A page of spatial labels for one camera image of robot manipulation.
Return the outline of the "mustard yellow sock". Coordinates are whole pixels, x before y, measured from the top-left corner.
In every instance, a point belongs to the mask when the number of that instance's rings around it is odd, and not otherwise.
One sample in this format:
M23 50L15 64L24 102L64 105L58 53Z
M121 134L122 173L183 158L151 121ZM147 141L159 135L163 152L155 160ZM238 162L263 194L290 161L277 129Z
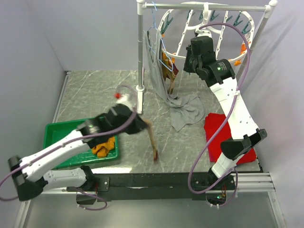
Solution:
M115 149L109 150L105 147L101 147L99 149L96 149L95 154L97 155L98 158L105 158L105 157L108 157L113 152L115 152Z
M109 138L107 142L101 143L101 144L93 147L92 148L92 153L95 154L96 149L99 149L101 147L105 147L109 150L113 150L115 148L115 137L113 136L113 137Z

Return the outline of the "white clip sock hanger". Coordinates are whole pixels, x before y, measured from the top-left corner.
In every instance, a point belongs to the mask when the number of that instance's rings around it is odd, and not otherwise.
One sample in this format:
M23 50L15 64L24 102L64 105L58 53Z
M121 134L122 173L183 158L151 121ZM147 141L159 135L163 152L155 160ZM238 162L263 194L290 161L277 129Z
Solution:
M186 20L186 24L185 24L185 28L184 31L182 33L181 39L179 41L178 44L178 48L177 51L175 53L170 53L169 51L167 51L167 54L169 57L172 58L177 58L177 59L185 59L186 57L179 55L179 52L181 50L181 46L183 44L184 38L185 38L185 34L188 31L195 31L195 29L197 27L201 27L203 25L206 25L208 22L212 22L214 21L214 19L219 15L215 15L215 10L210 10L208 7L211 4L217 4L217 5L224 5L224 4L219 4L219 3L208 3L208 2L197 2L197 1L188 1L188 2L183 2L182 4L197 4L197 5L206 5L207 9L203 9L202 12L199 15L199 21L201 21L199 24L194 25L194 26L190 26L190 20L194 15L194 10L190 9L188 14L187 14L187 20ZM169 15L170 13L173 11L174 9L169 9L166 11L166 13L163 15L161 22L159 24L158 30L161 32L162 38L164 38L165 36L165 31L167 29L167 27L169 26L169 24L172 22L173 18L169 19ZM255 31L255 23L253 18L251 17L251 15L246 12L246 11L239 11L239 14L237 15L235 21L233 22L233 27L237 27L238 25L240 25L244 20L240 19L241 17L246 17L248 22L246 23L245 27L243 29L241 29L241 33L245 36L246 42L248 43L248 46L251 47L252 41L253 41L253 36L254 36L254 31ZM230 19L233 18L233 15L229 15L229 10L226 10L225 14L224 14L224 18L223 18L223 23L228 23L228 21ZM212 35L219 35L218 37L218 42L217 42L217 46L216 46L216 58L218 57L219 51L220 51L220 46L221 46L221 42L223 40L223 34L225 31L226 26L221 26L220 29L216 29L212 26L207 27L206 29L211 31ZM241 48L240 48L240 55L238 57L235 58L231 58L228 59L228 61L233 64L234 66L239 66L242 61L243 58L245 57L245 54L247 53L247 48L245 45L245 42L243 41L241 44Z

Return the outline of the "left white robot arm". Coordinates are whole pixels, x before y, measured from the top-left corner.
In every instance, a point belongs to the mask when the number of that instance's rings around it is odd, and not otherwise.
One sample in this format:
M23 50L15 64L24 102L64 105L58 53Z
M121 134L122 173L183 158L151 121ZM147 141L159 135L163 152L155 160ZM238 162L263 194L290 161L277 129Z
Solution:
M53 168L75 155L107 142L119 133L136 134L150 126L132 108L118 104L106 113L87 119L65 138L40 152L24 158L9 158L17 198L20 201L31 200L45 190L60 187L91 190L98 179L88 166L69 171L53 171Z

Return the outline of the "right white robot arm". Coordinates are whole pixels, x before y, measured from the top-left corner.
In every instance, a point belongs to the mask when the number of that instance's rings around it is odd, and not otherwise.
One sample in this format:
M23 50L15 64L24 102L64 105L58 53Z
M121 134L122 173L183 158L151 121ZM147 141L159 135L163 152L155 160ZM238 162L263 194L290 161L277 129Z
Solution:
M237 88L235 72L226 59L216 59L213 39L194 37L186 48L184 71L195 73L206 82L227 117L231 138L221 142L221 154L210 169L209 186L215 190L225 184L224 174L252 148L267 137L252 119Z

